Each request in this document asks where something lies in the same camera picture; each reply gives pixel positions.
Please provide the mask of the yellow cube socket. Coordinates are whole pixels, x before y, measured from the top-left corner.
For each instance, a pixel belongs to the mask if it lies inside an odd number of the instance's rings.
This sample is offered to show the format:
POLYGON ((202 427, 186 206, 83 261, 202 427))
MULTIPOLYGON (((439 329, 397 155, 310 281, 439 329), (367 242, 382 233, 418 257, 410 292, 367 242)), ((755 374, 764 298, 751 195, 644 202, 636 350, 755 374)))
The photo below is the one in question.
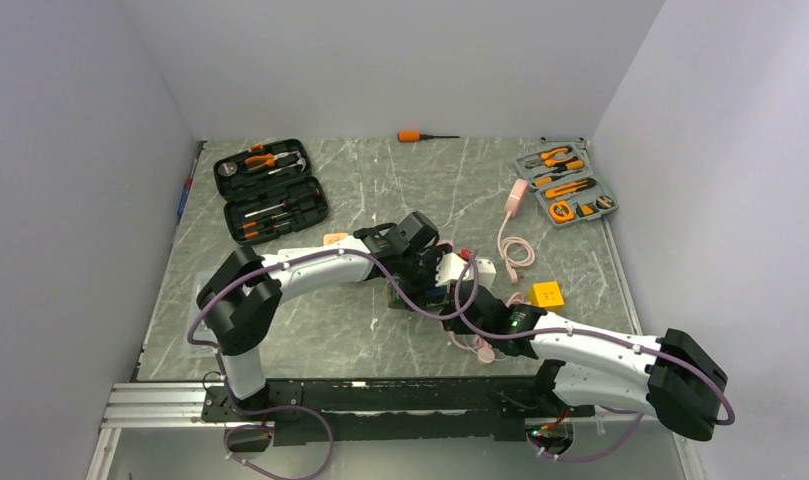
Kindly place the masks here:
POLYGON ((549 311, 557 312, 565 306, 565 299, 557 281, 532 284, 527 298, 531 305, 549 311))

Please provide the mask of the black plastic tool case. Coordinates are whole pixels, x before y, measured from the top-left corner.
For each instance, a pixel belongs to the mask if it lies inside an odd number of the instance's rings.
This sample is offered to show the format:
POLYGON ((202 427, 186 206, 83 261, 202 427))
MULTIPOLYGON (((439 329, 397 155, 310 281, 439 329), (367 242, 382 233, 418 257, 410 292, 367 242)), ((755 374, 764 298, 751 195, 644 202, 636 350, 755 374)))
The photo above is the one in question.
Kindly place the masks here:
POLYGON ((213 173, 225 200, 228 232, 239 245, 267 243, 318 225, 329 215, 310 155, 297 139, 252 145, 218 160, 213 173))

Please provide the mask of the grey plastic tool case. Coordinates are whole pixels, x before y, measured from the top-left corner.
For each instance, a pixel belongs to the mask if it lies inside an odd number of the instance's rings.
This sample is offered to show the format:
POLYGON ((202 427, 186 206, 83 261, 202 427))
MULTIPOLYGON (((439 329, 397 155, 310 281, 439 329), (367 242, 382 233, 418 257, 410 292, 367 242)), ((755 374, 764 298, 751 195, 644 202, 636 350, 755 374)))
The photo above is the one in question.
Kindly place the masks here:
POLYGON ((557 228, 600 219, 619 207, 609 187, 593 173, 582 141, 549 141, 512 165, 557 228))

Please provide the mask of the blue cube adapter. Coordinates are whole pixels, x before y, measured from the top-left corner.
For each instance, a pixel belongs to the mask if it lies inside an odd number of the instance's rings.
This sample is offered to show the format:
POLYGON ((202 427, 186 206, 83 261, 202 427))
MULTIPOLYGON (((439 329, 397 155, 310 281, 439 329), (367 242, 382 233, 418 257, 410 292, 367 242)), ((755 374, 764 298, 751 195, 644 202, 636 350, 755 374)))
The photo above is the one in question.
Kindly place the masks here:
POLYGON ((449 302, 447 286, 427 290, 423 295, 425 309, 443 309, 449 302))

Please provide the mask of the dark green cube adapter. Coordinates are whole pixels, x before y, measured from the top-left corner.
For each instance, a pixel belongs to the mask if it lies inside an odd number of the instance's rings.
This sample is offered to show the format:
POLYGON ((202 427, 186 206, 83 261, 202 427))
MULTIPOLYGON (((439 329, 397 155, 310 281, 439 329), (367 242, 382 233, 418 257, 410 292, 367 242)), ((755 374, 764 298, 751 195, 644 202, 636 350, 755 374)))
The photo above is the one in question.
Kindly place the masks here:
POLYGON ((413 311, 412 303, 414 303, 412 291, 407 285, 388 284, 386 288, 387 307, 392 310, 408 310, 413 311))

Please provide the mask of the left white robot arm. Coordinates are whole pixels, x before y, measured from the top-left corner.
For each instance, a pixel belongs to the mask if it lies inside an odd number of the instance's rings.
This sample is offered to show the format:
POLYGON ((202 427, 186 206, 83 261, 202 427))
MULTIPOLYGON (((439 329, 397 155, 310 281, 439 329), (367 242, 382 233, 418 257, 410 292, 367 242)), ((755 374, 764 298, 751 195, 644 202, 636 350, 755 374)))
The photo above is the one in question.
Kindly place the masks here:
POLYGON ((197 323, 214 334, 220 369, 230 390, 228 407, 244 420, 267 406, 267 379, 259 347, 277 309, 286 302, 344 283, 387 278, 413 310, 439 303, 436 275, 453 251, 421 212, 399 223, 362 228, 329 245, 260 255, 232 252, 199 291, 197 323))

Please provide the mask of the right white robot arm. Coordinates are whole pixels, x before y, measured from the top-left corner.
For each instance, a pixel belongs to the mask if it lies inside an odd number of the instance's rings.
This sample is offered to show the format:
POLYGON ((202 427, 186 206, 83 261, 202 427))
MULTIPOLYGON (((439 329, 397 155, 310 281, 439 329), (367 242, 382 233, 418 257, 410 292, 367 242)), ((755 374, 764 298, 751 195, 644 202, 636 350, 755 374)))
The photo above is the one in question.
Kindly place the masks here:
POLYGON ((688 333, 614 332, 526 304, 505 305, 473 281, 450 289, 448 329, 473 333, 510 357, 537 360, 537 411, 602 406, 656 418, 682 437, 706 442, 736 420, 728 376, 688 333))

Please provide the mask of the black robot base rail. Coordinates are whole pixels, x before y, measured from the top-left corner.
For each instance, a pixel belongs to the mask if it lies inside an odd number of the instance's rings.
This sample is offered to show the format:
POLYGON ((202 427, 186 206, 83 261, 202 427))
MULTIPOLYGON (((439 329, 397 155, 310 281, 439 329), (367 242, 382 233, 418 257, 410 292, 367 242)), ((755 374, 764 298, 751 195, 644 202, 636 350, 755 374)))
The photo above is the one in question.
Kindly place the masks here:
POLYGON ((532 376, 273 379, 262 398, 231 407, 225 387, 205 389, 205 423, 263 420, 277 446, 308 442, 487 438, 522 441, 537 421, 590 417, 532 376))

